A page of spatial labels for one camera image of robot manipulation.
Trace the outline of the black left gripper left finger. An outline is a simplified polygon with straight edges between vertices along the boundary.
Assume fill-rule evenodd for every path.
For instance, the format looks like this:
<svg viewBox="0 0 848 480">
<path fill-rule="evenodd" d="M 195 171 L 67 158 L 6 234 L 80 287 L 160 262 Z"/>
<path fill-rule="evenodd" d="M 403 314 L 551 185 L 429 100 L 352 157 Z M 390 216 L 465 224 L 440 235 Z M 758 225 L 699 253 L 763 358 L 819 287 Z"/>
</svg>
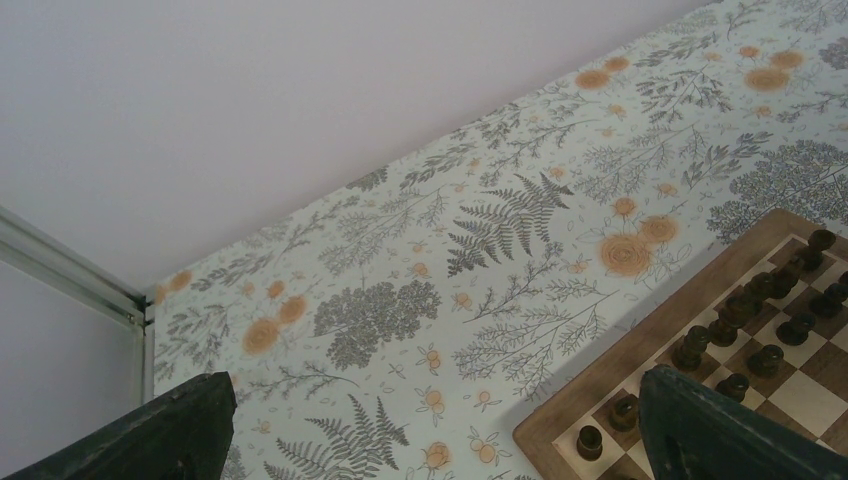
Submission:
<svg viewBox="0 0 848 480">
<path fill-rule="evenodd" d="M 237 408 L 226 372 L 198 375 L 10 479 L 218 479 Z"/>
</svg>

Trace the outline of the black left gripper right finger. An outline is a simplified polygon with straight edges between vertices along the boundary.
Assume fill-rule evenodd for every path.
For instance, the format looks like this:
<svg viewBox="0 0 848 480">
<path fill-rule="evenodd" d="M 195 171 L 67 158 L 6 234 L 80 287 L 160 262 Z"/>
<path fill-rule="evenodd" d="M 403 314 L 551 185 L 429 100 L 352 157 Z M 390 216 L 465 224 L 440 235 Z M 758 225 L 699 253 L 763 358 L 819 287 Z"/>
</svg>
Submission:
<svg viewBox="0 0 848 480">
<path fill-rule="evenodd" d="M 659 365 L 643 374 L 639 430 L 656 479 L 845 479 L 847 458 Z"/>
</svg>

